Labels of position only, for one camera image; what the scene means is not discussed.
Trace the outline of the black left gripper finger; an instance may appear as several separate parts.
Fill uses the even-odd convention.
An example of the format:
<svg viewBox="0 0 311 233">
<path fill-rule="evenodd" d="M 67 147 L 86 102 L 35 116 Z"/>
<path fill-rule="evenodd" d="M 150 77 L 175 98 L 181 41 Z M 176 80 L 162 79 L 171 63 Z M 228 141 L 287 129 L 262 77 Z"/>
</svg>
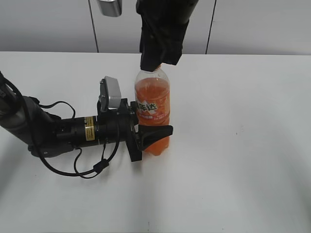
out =
<svg viewBox="0 0 311 233">
<path fill-rule="evenodd" d="M 145 150 L 155 142 L 171 136 L 173 134 L 173 126 L 145 126 L 138 125 L 136 132 L 137 145 L 139 150 Z"/>
<path fill-rule="evenodd" d="M 131 119 L 134 125 L 138 125 L 138 116 L 137 116 L 137 103 L 135 101 L 130 102 L 131 107 Z"/>
</svg>

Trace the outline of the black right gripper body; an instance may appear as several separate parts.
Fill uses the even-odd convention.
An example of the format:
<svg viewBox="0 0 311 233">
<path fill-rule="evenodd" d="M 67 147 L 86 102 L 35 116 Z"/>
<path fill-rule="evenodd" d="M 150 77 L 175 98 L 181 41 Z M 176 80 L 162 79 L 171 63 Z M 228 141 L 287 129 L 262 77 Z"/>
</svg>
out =
<svg viewBox="0 0 311 233">
<path fill-rule="evenodd" d="M 185 32 L 197 0 L 138 0 L 143 31 Z"/>
</svg>

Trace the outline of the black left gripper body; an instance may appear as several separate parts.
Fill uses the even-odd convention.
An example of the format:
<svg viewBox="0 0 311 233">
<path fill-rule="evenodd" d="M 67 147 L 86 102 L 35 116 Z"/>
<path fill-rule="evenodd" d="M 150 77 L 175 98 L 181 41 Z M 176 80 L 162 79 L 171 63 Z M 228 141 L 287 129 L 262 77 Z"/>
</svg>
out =
<svg viewBox="0 0 311 233">
<path fill-rule="evenodd" d="M 118 109 L 100 112 L 97 104 L 96 140 L 99 144 L 125 142 L 131 162 L 142 160 L 142 151 L 138 149 L 134 124 L 131 119 L 131 107 L 127 98 L 121 99 Z"/>
</svg>

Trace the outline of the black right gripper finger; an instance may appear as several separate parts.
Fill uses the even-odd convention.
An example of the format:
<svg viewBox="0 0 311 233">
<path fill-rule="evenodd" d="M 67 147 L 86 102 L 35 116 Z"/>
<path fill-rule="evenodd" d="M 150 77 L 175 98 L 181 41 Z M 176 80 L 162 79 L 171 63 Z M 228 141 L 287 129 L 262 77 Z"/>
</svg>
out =
<svg viewBox="0 0 311 233">
<path fill-rule="evenodd" d="M 141 12 L 141 20 L 140 68 L 144 71 L 153 72 L 163 62 L 167 45 L 155 20 L 149 17 L 146 12 Z"/>
<path fill-rule="evenodd" d="M 160 28 L 162 40 L 164 42 L 161 63 L 177 65 L 183 49 L 183 41 L 187 31 L 188 23 L 166 24 Z"/>
</svg>

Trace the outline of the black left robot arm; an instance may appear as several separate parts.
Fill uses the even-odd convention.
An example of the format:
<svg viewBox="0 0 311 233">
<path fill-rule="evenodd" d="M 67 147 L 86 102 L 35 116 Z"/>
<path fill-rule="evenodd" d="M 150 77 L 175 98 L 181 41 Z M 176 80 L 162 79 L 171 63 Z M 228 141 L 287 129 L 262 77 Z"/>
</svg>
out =
<svg viewBox="0 0 311 233">
<path fill-rule="evenodd" d="M 0 77 L 0 125 L 28 145 L 35 157 L 35 145 L 45 158 L 75 148 L 126 142 L 132 162 L 142 160 L 142 151 L 172 135 L 173 127 L 142 126 L 136 103 L 121 98 L 118 80 L 106 76 L 100 82 L 96 116 L 62 119 L 46 112 L 53 105 L 41 105 L 33 97 L 18 97 L 4 76 Z"/>
</svg>

